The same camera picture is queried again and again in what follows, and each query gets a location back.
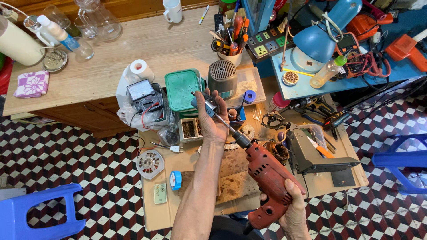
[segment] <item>orange power tool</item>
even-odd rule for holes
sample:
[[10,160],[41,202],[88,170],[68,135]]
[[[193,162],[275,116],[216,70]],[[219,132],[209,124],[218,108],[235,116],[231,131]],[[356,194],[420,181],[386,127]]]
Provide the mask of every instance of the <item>orange power tool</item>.
[[247,235],[254,228],[266,228],[286,213],[289,204],[292,203],[292,197],[285,188],[286,179],[291,179],[301,189],[302,195],[305,195],[305,189],[267,149],[252,141],[241,131],[234,130],[217,114],[215,116],[233,133],[232,137],[236,143],[246,148],[245,152],[248,154],[246,159],[249,161],[248,173],[268,196],[257,210],[248,214],[249,221],[243,232]]
[[393,22],[393,16],[391,13],[383,20],[372,19],[368,15],[360,14],[354,17],[347,24],[347,31],[354,33],[358,41],[362,41],[375,35],[378,31],[379,25],[389,24]]
[[421,41],[426,36],[427,29],[413,38],[403,34],[403,36],[394,40],[385,51],[394,61],[401,61],[404,58],[409,58],[421,72],[427,72],[427,59],[415,48],[417,42]]

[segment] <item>blue plastic stool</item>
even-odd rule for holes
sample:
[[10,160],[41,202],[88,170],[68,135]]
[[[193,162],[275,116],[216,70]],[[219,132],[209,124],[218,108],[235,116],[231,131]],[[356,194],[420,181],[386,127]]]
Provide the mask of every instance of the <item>blue plastic stool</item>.
[[[82,190],[80,184],[72,183],[0,201],[1,239],[57,240],[80,232],[85,227],[86,220],[76,220],[73,199],[73,193],[80,190]],[[67,221],[65,223],[47,228],[31,228],[28,226],[26,215],[31,207],[59,197],[65,198],[67,209]]]
[[427,167],[427,150],[415,152],[396,152],[396,150],[410,138],[418,139],[427,147],[427,134],[394,135],[399,137],[386,152],[374,153],[372,163],[376,167],[386,167],[396,176],[406,189],[399,189],[404,195],[411,193],[424,194],[427,189],[415,187],[398,169],[398,167]]

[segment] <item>glue bottle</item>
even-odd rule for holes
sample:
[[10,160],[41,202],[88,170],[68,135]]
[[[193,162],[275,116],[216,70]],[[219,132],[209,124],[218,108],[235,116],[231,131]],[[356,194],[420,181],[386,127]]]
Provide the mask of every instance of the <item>glue bottle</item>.
[[310,79],[310,85],[313,88],[322,87],[329,79],[339,73],[346,62],[347,58],[344,56],[338,56],[336,59],[330,60]]
[[42,31],[46,31],[47,34],[62,43],[68,50],[72,51],[69,46],[72,46],[74,49],[79,47],[79,43],[76,40],[73,40],[73,37],[71,37],[70,34],[62,29],[57,23],[49,20],[45,15],[40,15],[37,18],[37,21],[43,25]]

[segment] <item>white fan guard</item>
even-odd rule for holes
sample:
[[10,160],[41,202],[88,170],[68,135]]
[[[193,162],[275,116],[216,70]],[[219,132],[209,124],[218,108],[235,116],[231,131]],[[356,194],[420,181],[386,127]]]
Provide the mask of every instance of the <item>white fan guard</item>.
[[135,158],[136,168],[145,179],[153,179],[164,169],[163,157],[155,150],[148,150]]

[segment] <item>pink flower towel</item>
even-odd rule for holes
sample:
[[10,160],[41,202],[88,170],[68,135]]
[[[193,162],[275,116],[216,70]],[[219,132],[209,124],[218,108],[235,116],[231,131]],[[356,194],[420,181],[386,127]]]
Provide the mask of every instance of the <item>pink flower towel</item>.
[[40,97],[46,94],[49,85],[49,72],[38,71],[23,73],[18,76],[18,88],[13,96],[15,97]]

